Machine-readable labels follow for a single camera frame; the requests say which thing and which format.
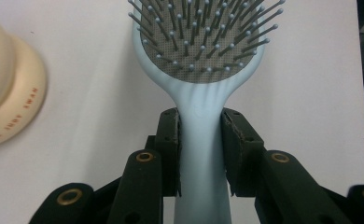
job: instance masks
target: light blue hairbrush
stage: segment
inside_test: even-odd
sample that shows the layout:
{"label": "light blue hairbrush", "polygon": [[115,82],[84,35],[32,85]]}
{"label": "light blue hairbrush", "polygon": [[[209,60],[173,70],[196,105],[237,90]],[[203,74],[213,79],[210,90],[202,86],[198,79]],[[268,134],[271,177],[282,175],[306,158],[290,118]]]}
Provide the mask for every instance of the light blue hairbrush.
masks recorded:
{"label": "light blue hairbrush", "polygon": [[220,114],[259,66],[268,29],[285,0],[140,0],[133,45],[147,75],[173,98],[181,119],[177,224],[231,223]]}

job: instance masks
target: white backdrop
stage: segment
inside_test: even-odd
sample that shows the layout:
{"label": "white backdrop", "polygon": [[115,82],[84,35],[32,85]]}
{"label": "white backdrop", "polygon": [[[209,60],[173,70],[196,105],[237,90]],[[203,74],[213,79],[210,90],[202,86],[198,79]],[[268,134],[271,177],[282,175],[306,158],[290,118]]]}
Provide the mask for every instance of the white backdrop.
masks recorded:
{"label": "white backdrop", "polygon": [[[272,1],[265,1],[269,6]],[[364,184],[364,95],[355,0],[288,0],[256,74],[227,107],[268,149],[300,160],[343,195]],[[27,223],[56,188],[95,189],[121,176],[165,109],[167,94],[133,52],[133,7],[122,0],[3,0],[0,23],[36,49],[48,73],[39,114],[0,145],[0,223]],[[253,200],[231,198],[233,223],[259,223]],[[172,223],[173,200],[164,223]]]}

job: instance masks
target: hairbrush bristle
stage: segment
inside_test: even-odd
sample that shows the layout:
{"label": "hairbrush bristle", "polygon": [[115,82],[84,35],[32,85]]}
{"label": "hairbrush bristle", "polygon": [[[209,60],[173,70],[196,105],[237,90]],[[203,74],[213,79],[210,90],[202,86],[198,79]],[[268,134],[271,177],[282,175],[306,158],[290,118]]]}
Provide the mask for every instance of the hairbrush bristle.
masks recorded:
{"label": "hairbrush bristle", "polygon": [[256,49],[269,43],[265,23],[281,14],[280,0],[140,0],[129,3],[141,14],[142,43],[150,60],[171,77],[193,83],[220,81],[248,65]]}

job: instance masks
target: hairbrush handle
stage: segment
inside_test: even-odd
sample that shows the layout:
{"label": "hairbrush handle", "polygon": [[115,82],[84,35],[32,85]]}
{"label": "hairbrush handle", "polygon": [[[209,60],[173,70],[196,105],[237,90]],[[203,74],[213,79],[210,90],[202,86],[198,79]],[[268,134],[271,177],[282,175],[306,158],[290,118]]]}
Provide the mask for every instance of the hairbrush handle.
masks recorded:
{"label": "hairbrush handle", "polygon": [[220,130],[223,105],[179,108],[182,197],[176,198],[175,224],[231,223]]}

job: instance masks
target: black mechanical part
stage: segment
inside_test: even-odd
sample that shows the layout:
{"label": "black mechanical part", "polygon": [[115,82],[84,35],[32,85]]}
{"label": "black mechanical part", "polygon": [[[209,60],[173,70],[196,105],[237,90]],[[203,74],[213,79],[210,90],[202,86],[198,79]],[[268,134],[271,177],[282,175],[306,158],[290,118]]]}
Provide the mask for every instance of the black mechanical part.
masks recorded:
{"label": "black mechanical part", "polygon": [[174,197],[181,192],[179,181],[179,113],[176,108],[161,113],[154,139],[154,150],[161,154],[162,196]]}
{"label": "black mechanical part", "polygon": [[115,199],[116,192],[119,188],[120,180],[121,177],[94,192],[95,219],[92,224],[106,223],[110,213],[110,209],[112,207],[113,200]]}
{"label": "black mechanical part", "polygon": [[162,223],[160,153],[145,149],[130,155],[106,223]]}
{"label": "black mechanical part", "polygon": [[71,183],[54,190],[40,205],[30,224],[89,224],[95,212],[94,192],[86,184]]}
{"label": "black mechanical part", "polygon": [[348,224],[352,223],[328,194],[314,181],[309,173],[292,155],[271,150],[263,154],[260,172],[263,178],[260,195],[271,195],[271,211],[279,211],[274,221],[267,214],[266,198],[257,197],[256,207],[261,223],[307,223],[307,224]]}
{"label": "black mechanical part", "polygon": [[221,115],[223,154],[231,194],[255,197],[264,142],[238,111],[224,108]]}

